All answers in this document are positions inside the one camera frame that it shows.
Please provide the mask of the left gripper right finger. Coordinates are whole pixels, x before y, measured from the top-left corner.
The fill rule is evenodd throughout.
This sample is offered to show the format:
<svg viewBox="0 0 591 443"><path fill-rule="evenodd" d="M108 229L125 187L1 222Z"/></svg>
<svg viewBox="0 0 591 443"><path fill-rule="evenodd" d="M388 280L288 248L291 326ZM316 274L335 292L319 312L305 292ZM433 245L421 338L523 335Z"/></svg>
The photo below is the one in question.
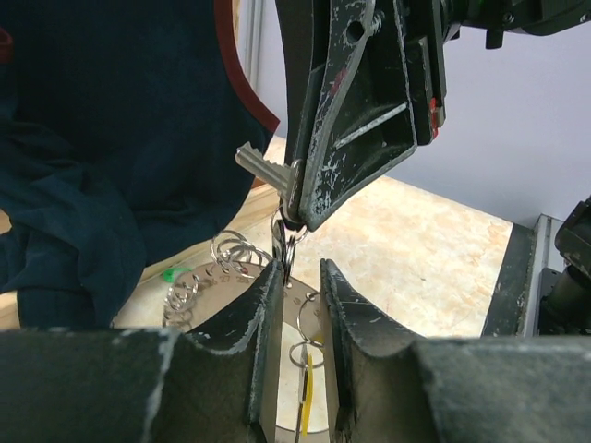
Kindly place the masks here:
<svg viewBox="0 0 591 443"><path fill-rule="evenodd" d="M320 262L320 310L332 442L422 442L425 395L418 336Z"/></svg>

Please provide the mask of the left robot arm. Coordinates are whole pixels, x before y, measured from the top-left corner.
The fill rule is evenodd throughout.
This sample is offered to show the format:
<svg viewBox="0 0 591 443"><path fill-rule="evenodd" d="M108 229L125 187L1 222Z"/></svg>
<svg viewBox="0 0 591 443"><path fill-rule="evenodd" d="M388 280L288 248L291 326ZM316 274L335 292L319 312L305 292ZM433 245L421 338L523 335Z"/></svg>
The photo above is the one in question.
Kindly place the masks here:
<svg viewBox="0 0 591 443"><path fill-rule="evenodd" d="M280 442L281 316L293 239L272 223L269 265L192 329L172 442ZM590 438L590 204L559 229L566 268L532 336L426 340L356 292L330 260L312 297L332 442L586 442Z"/></svg>

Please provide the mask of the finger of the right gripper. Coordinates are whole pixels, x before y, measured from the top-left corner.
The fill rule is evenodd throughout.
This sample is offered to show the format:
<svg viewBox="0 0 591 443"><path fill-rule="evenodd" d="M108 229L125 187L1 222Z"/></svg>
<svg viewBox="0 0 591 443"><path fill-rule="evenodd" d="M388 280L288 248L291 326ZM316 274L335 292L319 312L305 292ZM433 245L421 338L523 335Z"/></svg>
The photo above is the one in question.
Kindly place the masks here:
<svg viewBox="0 0 591 443"><path fill-rule="evenodd" d="M299 220L318 230L415 149L401 3L332 1Z"/></svg>

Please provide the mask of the black key tag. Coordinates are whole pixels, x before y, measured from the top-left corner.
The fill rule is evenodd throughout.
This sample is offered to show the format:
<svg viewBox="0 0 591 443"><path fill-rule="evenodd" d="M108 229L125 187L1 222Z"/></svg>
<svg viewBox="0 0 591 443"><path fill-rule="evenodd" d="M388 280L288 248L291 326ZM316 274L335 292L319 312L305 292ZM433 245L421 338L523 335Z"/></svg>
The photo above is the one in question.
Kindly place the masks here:
<svg viewBox="0 0 591 443"><path fill-rule="evenodd" d="M287 287L295 261L296 237L289 233L282 219L275 220L271 228L272 255L283 267L283 286Z"/></svg>

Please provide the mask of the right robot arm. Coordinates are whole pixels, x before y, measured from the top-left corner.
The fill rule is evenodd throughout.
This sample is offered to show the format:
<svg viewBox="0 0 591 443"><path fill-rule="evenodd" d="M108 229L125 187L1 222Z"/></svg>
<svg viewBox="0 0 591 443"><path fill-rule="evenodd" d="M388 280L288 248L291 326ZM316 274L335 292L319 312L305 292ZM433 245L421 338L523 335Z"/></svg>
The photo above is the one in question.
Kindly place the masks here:
<svg viewBox="0 0 591 443"><path fill-rule="evenodd" d="M317 230L353 194L430 144L445 122L443 47L463 27L506 33L586 23L586 1L280 1L287 93L282 214Z"/></svg>

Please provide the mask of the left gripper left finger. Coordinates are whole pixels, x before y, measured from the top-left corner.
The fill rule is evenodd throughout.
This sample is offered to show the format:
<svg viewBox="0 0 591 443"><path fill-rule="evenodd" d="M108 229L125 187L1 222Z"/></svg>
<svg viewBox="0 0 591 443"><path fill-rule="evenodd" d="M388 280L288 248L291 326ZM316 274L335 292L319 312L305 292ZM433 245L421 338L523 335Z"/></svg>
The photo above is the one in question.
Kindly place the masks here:
<svg viewBox="0 0 591 443"><path fill-rule="evenodd" d="M283 322L283 269L264 267L233 306L186 332L175 357L177 442L273 442Z"/></svg>

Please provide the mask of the silver key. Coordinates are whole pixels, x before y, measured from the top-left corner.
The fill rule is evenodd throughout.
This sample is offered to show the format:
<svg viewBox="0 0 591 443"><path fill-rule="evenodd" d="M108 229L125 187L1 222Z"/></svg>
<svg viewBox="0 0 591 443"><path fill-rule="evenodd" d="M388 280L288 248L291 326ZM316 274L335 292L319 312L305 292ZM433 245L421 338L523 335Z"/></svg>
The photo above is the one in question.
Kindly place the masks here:
<svg viewBox="0 0 591 443"><path fill-rule="evenodd" d="M291 166L273 163L264 159L262 153L247 142L236 150L235 162L278 192L287 220L302 223L297 215L301 194L298 183L303 171L301 159L294 160Z"/></svg>

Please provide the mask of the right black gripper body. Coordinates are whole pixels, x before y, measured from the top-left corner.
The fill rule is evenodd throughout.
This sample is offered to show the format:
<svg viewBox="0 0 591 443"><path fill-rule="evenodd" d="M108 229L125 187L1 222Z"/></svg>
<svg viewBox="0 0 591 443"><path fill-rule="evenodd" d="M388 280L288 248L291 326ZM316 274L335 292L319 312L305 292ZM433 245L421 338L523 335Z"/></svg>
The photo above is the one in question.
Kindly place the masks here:
<svg viewBox="0 0 591 443"><path fill-rule="evenodd" d="M279 1L287 93L287 140L308 148L327 56L332 1ZM398 1L410 80L416 144L430 144L445 120L443 45L459 30L456 1Z"/></svg>

